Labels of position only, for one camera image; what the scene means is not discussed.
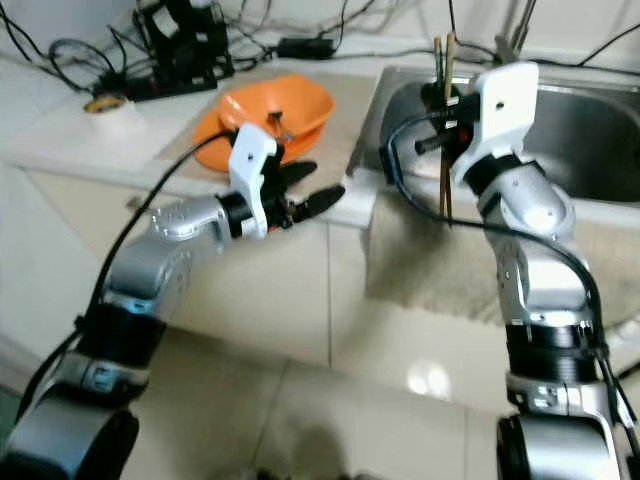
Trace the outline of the orange plastic bowl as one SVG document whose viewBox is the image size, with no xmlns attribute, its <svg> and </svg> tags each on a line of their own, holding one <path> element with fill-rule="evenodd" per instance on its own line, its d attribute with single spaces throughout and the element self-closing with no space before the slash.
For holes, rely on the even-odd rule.
<svg viewBox="0 0 640 480">
<path fill-rule="evenodd" d="M 300 74 L 278 76 L 234 88 L 215 106 L 215 118 L 225 127 L 256 125 L 282 140 L 297 140 L 323 131 L 337 102 L 332 93 Z"/>
</svg>

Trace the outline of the orange plastic plate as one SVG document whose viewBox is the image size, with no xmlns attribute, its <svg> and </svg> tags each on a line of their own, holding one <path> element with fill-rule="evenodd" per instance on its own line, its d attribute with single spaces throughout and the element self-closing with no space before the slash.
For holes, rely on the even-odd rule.
<svg viewBox="0 0 640 480">
<path fill-rule="evenodd" d="M 282 143 L 283 164 L 294 163 L 300 157 L 314 148 L 323 137 L 326 122 L 335 109 L 333 106 L 326 108 L 248 108 L 244 110 L 247 120 L 259 125 L 266 132 L 273 134 L 278 140 L 289 138 Z M 215 113 L 210 113 L 197 125 L 192 136 L 192 143 L 206 140 L 216 133 L 233 132 L 234 127 L 224 124 L 221 114 L 224 108 L 219 108 Z M 209 146 L 201 148 L 197 152 L 197 163 L 214 172 L 227 173 L 230 156 L 230 141 L 228 138 L 215 140 Z"/>
</svg>

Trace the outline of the cream kitchen cabinet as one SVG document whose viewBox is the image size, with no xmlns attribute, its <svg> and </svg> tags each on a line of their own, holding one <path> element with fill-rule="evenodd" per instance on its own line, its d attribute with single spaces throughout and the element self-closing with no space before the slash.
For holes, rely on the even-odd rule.
<svg viewBox="0 0 640 480">
<path fill-rule="evenodd" d="M 134 463 L 493 476 L 503 330 L 367 296 L 366 260 L 364 230 L 305 223 L 205 262 L 138 403 Z"/>
</svg>

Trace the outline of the chrome faucet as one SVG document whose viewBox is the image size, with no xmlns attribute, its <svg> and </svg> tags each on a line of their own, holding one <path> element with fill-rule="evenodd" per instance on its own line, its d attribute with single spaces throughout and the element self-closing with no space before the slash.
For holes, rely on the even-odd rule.
<svg viewBox="0 0 640 480">
<path fill-rule="evenodd" d="M 538 3 L 539 0 L 513 0 L 506 26 L 494 37 L 495 64 L 506 65 L 521 59 Z"/>
</svg>

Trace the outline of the beige ribbed counter mat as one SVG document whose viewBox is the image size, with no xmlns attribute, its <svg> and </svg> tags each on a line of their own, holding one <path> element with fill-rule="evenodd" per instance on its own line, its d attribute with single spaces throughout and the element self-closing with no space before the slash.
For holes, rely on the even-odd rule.
<svg viewBox="0 0 640 480">
<path fill-rule="evenodd" d="M 291 187 L 291 196 L 302 198 L 317 189 L 337 186 L 347 177 L 349 156 L 355 151 L 356 140 L 362 132 L 364 115 L 369 109 L 376 86 L 376 79 L 372 76 L 347 76 L 342 73 L 297 73 L 288 70 L 265 69 L 256 70 L 234 77 L 225 83 L 223 90 L 219 90 L 210 99 L 196 100 L 196 114 L 191 119 L 180 122 L 177 134 L 169 141 L 160 154 L 157 163 L 169 164 L 177 159 L 179 154 L 193 146 L 192 136 L 196 127 L 207 114 L 214 113 L 216 102 L 224 93 L 234 88 L 278 76 L 300 74 L 319 83 L 332 93 L 335 100 L 335 111 L 323 131 L 323 137 L 310 151 L 300 157 L 300 160 L 315 161 L 315 173 L 308 175 L 296 186 Z"/>
</svg>

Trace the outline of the black power adapter brick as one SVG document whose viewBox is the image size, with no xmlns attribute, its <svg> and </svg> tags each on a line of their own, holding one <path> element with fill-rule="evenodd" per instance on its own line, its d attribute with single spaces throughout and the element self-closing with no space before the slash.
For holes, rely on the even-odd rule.
<svg viewBox="0 0 640 480">
<path fill-rule="evenodd" d="M 333 58 L 338 42 L 328 37 L 284 37 L 276 42 L 275 55 L 282 59 L 326 60 Z"/>
</svg>

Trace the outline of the stainless steel sink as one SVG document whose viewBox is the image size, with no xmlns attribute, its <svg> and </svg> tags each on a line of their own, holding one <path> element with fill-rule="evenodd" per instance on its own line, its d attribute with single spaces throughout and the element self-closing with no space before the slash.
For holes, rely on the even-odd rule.
<svg viewBox="0 0 640 480">
<path fill-rule="evenodd" d="M 396 125 L 424 113 L 422 68 L 381 72 L 347 166 L 347 193 L 329 223 L 365 229 L 379 193 L 393 192 L 381 170 L 381 141 Z M 543 74 L 538 110 L 524 157 L 535 160 L 575 201 L 579 218 L 640 229 L 640 86 Z"/>
</svg>

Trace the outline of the beige fluffy towel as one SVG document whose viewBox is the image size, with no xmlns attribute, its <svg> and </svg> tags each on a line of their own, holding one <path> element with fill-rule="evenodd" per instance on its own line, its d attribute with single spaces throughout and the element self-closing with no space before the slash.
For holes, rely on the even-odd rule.
<svg viewBox="0 0 640 480">
<path fill-rule="evenodd" d="M 640 229 L 577 221 L 576 246 L 602 289 L 613 347 L 640 348 Z M 397 195 L 380 195 L 366 234 L 367 296 L 503 326 L 497 262 L 480 230 L 445 228 Z"/>
</svg>

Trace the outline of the black power strip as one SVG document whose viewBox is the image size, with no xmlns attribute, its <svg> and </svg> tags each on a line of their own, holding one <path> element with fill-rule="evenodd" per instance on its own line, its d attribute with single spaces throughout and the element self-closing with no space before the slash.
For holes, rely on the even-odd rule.
<svg viewBox="0 0 640 480">
<path fill-rule="evenodd" d="M 122 73 L 101 74 L 99 81 L 90 88 L 91 95 L 115 96 L 132 102 L 169 99 L 169 97 L 216 90 L 219 83 L 236 74 L 234 67 L 215 65 L 201 70 L 195 77 L 163 76 L 155 61 L 136 61 Z"/>
</svg>

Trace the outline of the black charger device with labels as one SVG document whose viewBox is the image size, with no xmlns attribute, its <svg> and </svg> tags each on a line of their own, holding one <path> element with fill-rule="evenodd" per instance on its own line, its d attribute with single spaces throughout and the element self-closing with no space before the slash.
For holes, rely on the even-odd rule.
<svg viewBox="0 0 640 480">
<path fill-rule="evenodd" d="M 214 0 L 147 0 L 134 9 L 143 45 L 154 65 L 152 73 L 165 81 L 191 81 L 216 76 L 220 17 Z"/>
</svg>

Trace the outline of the white tape roll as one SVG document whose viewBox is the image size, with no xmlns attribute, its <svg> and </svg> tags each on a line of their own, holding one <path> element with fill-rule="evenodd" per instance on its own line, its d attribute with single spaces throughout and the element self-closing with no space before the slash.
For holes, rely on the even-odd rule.
<svg viewBox="0 0 640 480">
<path fill-rule="evenodd" d="M 97 131 L 129 131 L 140 124 L 134 104 L 119 93 L 101 93 L 83 105 L 84 118 Z"/>
</svg>

